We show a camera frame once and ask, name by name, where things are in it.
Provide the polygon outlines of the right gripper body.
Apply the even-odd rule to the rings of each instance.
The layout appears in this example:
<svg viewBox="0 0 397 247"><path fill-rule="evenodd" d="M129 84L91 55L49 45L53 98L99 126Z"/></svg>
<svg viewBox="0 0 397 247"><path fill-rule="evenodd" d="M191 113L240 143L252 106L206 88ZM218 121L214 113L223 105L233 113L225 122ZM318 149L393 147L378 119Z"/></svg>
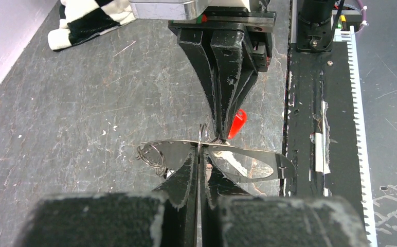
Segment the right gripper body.
<svg viewBox="0 0 397 247"><path fill-rule="evenodd" d="M238 16L219 15L205 12L189 21L169 21L168 28L177 35L182 28L209 30L239 30L248 34L252 46L255 66L258 71L268 71L272 57L272 32L276 22L276 12L243 13Z"/></svg>

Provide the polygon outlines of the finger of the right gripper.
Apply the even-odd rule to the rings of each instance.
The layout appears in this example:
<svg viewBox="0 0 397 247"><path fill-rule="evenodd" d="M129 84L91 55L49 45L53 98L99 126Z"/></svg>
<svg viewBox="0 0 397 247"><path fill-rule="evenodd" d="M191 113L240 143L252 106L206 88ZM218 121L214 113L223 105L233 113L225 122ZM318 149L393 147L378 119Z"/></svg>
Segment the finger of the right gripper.
<svg viewBox="0 0 397 247"><path fill-rule="evenodd" d="M177 35L178 45L182 48L193 66L205 93L211 110L215 135L219 134L217 123L216 92L214 89L214 56L210 47L211 33L199 29L181 29Z"/></svg>
<svg viewBox="0 0 397 247"><path fill-rule="evenodd" d="M246 33L213 32L211 50L216 62L216 136L228 136L237 111L258 77Z"/></svg>

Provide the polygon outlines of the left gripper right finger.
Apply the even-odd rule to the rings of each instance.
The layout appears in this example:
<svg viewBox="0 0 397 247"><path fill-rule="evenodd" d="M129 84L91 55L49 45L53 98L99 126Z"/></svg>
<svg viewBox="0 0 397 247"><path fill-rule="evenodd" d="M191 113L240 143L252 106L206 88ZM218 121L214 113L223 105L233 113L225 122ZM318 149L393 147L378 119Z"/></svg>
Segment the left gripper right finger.
<svg viewBox="0 0 397 247"><path fill-rule="evenodd" d="M341 197L255 197L200 152L203 246L369 246Z"/></svg>

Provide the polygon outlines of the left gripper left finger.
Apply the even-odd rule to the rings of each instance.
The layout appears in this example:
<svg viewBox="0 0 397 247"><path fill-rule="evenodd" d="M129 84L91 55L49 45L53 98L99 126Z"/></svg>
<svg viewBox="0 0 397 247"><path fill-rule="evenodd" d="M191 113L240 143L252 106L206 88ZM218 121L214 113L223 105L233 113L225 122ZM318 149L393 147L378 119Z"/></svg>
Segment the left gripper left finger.
<svg viewBox="0 0 397 247"><path fill-rule="evenodd" d="M28 216L15 246L196 246L198 154L147 192L50 195Z"/></svg>

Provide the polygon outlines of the large metal keyring plate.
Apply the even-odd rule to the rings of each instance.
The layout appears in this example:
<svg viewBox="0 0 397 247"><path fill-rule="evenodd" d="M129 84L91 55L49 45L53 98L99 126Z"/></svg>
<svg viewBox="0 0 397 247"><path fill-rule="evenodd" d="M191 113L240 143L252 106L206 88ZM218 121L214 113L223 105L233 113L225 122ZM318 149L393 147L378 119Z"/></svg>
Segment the large metal keyring plate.
<svg viewBox="0 0 397 247"><path fill-rule="evenodd" d="M179 170L188 152L202 151L205 165L216 162L237 183L291 179L297 174L293 163L272 151L250 150L227 144L192 140L156 140L137 147L138 158L156 169L158 175Z"/></svg>

